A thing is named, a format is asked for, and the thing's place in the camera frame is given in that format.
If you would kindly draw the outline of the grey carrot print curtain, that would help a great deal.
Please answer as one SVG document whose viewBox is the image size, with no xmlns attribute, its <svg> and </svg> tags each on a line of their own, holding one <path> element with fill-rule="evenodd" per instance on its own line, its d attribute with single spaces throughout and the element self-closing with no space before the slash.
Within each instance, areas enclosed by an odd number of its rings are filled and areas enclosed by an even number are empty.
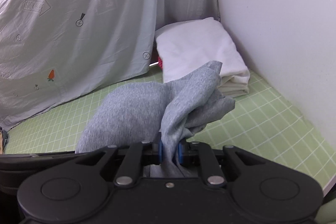
<svg viewBox="0 0 336 224">
<path fill-rule="evenodd" d="M 218 0 L 1 0 L 1 128 L 147 72 L 157 29 Z"/>
</svg>

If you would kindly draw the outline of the red striped garment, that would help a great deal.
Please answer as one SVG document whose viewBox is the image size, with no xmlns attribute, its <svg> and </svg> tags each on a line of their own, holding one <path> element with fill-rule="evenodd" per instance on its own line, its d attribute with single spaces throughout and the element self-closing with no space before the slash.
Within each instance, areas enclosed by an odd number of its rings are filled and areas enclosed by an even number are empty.
<svg viewBox="0 0 336 224">
<path fill-rule="evenodd" d="M 158 66 L 160 67 L 160 69 L 163 69 L 163 62 L 162 59 L 158 56 Z"/>
</svg>

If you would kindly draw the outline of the folded white cloth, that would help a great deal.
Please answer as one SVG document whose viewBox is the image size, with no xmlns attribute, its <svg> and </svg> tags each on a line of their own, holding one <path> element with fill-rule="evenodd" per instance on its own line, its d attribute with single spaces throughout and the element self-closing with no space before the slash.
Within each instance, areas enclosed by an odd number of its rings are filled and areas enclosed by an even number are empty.
<svg viewBox="0 0 336 224">
<path fill-rule="evenodd" d="M 214 18 L 166 25 L 155 32 L 155 42 L 165 83 L 180 79 L 209 61 L 219 61 L 219 90 L 233 98 L 249 93 L 250 72 L 230 35 Z"/>
</svg>

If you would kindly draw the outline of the grey sweatpants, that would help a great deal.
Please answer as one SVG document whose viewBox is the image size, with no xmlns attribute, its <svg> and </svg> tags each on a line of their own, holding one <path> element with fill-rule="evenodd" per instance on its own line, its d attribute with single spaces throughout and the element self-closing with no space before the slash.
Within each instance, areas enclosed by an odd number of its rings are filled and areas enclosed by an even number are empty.
<svg viewBox="0 0 336 224">
<path fill-rule="evenodd" d="M 222 119 L 235 108 L 235 100 L 218 89 L 222 63 L 209 61 L 168 83 L 130 83 L 109 93 L 87 123 L 75 152 L 92 152 L 161 137 L 163 160 L 150 165 L 150 177 L 194 177 L 194 168 L 178 163 L 177 146 L 207 124 Z"/>
</svg>

